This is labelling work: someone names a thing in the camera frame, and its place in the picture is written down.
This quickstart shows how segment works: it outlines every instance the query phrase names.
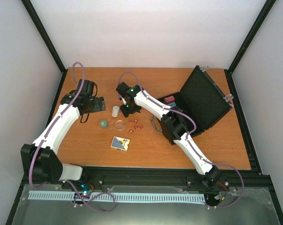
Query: white spool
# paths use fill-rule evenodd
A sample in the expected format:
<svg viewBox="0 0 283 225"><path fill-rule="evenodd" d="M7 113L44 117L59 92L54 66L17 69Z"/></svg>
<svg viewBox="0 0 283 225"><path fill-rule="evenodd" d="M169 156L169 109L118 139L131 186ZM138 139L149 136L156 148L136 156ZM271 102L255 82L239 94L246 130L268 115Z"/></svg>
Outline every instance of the white spool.
<svg viewBox="0 0 283 225"><path fill-rule="evenodd" d="M118 107L118 106L114 106L114 107L112 108L112 116L113 116L113 117L117 117L118 114L119 114L119 107Z"/></svg>

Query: brown table surface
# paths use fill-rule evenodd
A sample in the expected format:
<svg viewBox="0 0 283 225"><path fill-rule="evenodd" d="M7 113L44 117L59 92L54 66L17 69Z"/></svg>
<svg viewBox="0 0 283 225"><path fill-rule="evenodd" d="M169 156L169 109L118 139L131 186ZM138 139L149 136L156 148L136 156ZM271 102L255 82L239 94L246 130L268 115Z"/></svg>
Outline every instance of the brown table surface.
<svg viewBox="0 0 283 225"><path fill-rule="evenodd" d="M150 122L152 114L147 110L142 109L140 114L135 113L128 118L125 118L121 112L117 118L111 116L112 107L122 104L115 89L119 76L123 72L134 72L139 77L143 88L153 97L159 98L179 91L193 69L87 67L85 70L86 79L95 82L98 86L97 96L104 97L106 111L91 113L86 123L81 124L79 119L71 126L58 152L62 163L92 166L194 168L179 146L171 146L162 133L154 130ZM59 101L69 91L76 89L71 71L70 68ZM223 69L209 69L207 73L225 95L230 93ZM75 68L75 76L77 80L82 77L81 68ZM129 86L137 84L132 75L123 76L122 81ZM137 119L137 125L143 125L144 128L135 130L135 124L129 124L129 119ZM109 128L100 127L100 120L107 120ZM117 120L125 122L124 130L115 129L114 123ZM127 152L110 147L114 136L130 139ZM211 129L195 137L194 141L206 157L214 163L231 164L242 170L251 169L234 109Z"/></svg>

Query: gray floor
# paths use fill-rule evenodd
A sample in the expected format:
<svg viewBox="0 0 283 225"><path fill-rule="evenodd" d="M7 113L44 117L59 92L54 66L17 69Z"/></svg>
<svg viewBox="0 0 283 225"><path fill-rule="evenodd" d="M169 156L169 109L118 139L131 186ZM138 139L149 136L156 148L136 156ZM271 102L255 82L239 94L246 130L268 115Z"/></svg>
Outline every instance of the gray floor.
<svg viewBox="0 0 283 225"><path fill-rule="evenodd" d="M143 187L129 188L140 192ZM246 189L237 204L222 210L207 210L204 205L187 203L117 203L109 213L96 213L87 207L74 208L71 201L27 200L29 187L24 189L14 225L278 225L279 221L267 189ZM236 199L228 193L227 204ZM92 203L108 209L111 203Z"/></svg>

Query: black metal frame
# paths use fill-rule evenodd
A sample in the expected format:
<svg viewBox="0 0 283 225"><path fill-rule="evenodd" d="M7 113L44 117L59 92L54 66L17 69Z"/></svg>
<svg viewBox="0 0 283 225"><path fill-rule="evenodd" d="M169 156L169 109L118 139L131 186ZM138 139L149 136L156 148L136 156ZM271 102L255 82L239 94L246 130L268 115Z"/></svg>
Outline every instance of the black metal frame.
<svg viewBox="0 0 283 225"><path fill-rule="evenodd" d="M241 58L245 54L248 46L250 45L251 41L255 37L257 31L259 30L260 26L262 25L264 19L267 17L269 11L271 10L272 6L276 0L266 0L262 10L260 11L258 17L256 18L253 26L251 27L249 33L247 34L242 46L240 47L237 55L235 56L232 64L230 65L229 69L225 69L225 75L228 82L228 86L230 89L231 94L234 96L234 106L235 111L237 114L239 126L241 129L241 133L245 142L246 151L249 157L251 170L250 171L240 171L245 187L266 187L269 189L279 221L283 224L283 213L276 196L274 186L270 176L262 175L261 168L257 159L257 155L253 146L253 142L249 133L248 126L246 124L246 120L241 108L241 104L239 101L239 97L237 91L235 89L234 81L232 78L232 73L237 67L238 63L240 62ZM34 22L38 32L40 33L42 39L44 40L46 46L48 47L52 57L54 58L57 66L59 67L62 77L60 80L60 84L55 95L55 99L51 108L51 112L48 118L47 124L51 121L56 104L59 100L59 95L61 92L61 88L63 86L65 77L67 75L67 69L65 69L62 61L59 58L47 32L42 25L32 3L30 0L22 0L26 10L28 11L32 21ZM187 184L187 180L191 177L198 176L198 173L195 169L190 170L182 170L182 169L145 169L145 168L117 168L117 167L84 167L83 168L84 174L90 174L93 179L96 181L95 187L97 189L106 190L107 187L115 186L115 185L126 185L126 186L173 186L173 187L180 187L183 189L191 190ZM225 176L228 181L230 182L231 187L240 187L241 182L239 176L230 170L222 170L222 175ZM20 200L20 196L22 194L22 190L25 184L28 183L28 179L23 177L22 182L20 184L18 193L15 198L15 202L12 206L10 211L9 217L7 219L7 225L12 224L15 211L17 205Z"/></svg>

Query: white wall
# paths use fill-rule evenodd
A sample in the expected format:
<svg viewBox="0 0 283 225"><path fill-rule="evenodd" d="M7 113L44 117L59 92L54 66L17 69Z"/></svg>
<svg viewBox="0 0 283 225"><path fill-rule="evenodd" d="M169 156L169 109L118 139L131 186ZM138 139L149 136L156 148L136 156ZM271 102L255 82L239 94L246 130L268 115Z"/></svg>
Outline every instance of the white wall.
<svg viewBox="0 0 283 225"><path fill-rule="evenodd" d="M264 174L283 210L283 0L277 1L233 73Z"/></svg>
<svg viewBox="0 0 283 225"><path fill-rule="evenodd" d="M62 61L228 68L265 0L32 0Z"/></svg>
<svg viewBox="0 0 283 225"><path fill-rule="evenodd" d="M0 225L23 175L20 149L45 127L59 80L22 2L0 1Z"/></svg>

